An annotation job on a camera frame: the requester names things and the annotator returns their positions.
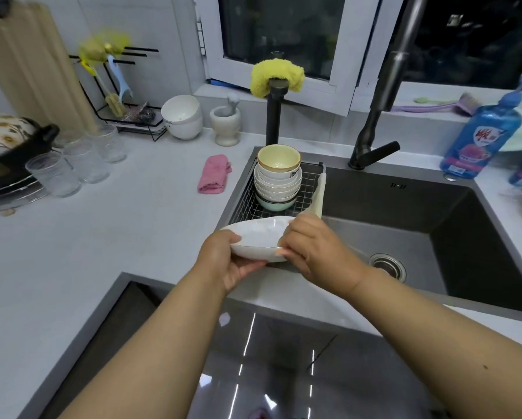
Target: window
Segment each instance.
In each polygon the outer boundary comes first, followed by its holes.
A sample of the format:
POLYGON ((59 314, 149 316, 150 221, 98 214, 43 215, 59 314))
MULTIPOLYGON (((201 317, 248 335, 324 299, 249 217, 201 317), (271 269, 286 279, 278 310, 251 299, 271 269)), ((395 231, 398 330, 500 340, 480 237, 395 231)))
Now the window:
POLYGON ((209 76, 249 88, 280 52, 306 81, 286 99, 348 114, 379 0, 197 0, 209 76))
MULTIPOLYGON (((352 110, 369 109, 403 10, 403 0, 383 0, 352 110)), ((396 104, 457 99, 464 90, 492 103, 516 88, 521 73, 522 0, 428 0, 396 104)))

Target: pink cloth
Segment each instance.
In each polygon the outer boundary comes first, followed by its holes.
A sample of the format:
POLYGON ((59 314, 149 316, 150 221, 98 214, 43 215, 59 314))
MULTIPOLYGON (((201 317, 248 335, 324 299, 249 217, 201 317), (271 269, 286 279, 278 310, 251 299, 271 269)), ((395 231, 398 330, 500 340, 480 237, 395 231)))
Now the pink cloth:
POLYGON ((232 165, 224 154, 210 156, 204 164, 203 175, 199 180, 197 190, 201 194, 220 194, 226 187, 227 175, 232 171, 232 165))

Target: forearm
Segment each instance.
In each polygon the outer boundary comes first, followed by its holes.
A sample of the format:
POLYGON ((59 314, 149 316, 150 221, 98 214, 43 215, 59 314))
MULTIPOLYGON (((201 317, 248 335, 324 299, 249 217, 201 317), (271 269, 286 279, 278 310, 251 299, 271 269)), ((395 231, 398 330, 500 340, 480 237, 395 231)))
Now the forearm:
POLYGON ((225 297, 192 269, 60 419, 184 419, 225 297))
POLYGON ((348 302, 459 418, 522 418, 522 345, 381 271, 348 302))

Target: person's left hand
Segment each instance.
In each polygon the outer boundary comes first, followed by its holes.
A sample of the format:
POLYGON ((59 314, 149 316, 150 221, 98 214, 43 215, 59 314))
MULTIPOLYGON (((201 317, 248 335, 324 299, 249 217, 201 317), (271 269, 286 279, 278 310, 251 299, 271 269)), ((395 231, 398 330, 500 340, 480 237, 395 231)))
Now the person's left hand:
POLYGON ((205 239, 195 262, 195 267, 223 283, 226 294, 236 288, 246 275, 266 265, 263 260, 247 260, 232 255, 229 245, 239 240, 241 237, 232 231, 216 231, 205 239))

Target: black faucet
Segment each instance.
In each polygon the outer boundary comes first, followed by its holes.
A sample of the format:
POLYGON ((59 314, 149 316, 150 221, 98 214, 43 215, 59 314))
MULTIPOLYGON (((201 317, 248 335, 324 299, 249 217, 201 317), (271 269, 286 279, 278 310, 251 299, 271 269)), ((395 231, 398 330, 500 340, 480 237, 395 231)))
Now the black faucet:
POLYGON ((288 93, 286 79, 269 79, 270 93, 266 97, 266 140, 265 145, 278 144, 280 131, 280 110, 282 100, 288 93))
POLYGON ((371 149, 371 144, 375 140, 375 128, 381 112, 390 112, 393 107, 426 3, 427 0, 408 0, 395 41, 379 71, 368 119, 358 135, 352 157, 348 161, 351 168, 362 170, 400 150, 398 141, 392 141, 375 150, 371 149))

